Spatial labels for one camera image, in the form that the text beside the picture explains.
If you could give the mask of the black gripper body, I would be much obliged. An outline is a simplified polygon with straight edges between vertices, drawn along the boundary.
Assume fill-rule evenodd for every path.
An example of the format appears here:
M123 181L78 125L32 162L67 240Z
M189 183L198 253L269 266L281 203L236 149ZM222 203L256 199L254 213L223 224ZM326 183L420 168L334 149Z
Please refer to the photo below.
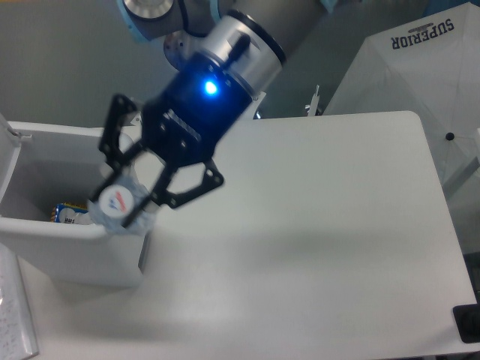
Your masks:
M180 167L208 161L251 104L251 96L210 58L194 54L142 109L142 143Z

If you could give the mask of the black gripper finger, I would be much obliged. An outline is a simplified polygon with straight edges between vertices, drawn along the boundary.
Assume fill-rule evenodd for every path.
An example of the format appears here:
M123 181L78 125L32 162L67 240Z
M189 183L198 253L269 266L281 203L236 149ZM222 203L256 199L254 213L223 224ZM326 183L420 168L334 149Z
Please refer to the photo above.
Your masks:
M137 110L138 106L126 95L113 95L98 144L98 149L105 155L105 164L110 172L103 183L89 197L92 203L97 202L106 188L113 185L120 176L126 174L132 167L133 162L146 150L146 146L141 139L137 140L126 151L122 151L119 146L125 117L130 113L136 113Z
M149 206L153 206L154 211L161 206L177 209L221 187L224 184L224 176L219 171L215 161L210 158L201 164L202 173L199 181L182 190L179 188L174 191L170 190L170 185L181 167L178 164L167 163L151 191L134 206L133 210L121 222L121 225L130 227L142 212L147 211Z

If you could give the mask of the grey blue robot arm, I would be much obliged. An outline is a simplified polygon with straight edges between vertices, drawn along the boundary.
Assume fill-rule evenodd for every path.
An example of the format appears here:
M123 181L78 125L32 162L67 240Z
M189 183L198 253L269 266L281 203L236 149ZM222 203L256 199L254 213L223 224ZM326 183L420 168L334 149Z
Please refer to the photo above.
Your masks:
M89 197L94 224L111 233L151 228L161 206L176 209L219 188L216 145L281 72L336 1L236 1L168 86L140 109L141 136L121 150L125 116L137 110L112 98L99 150L108 173Z

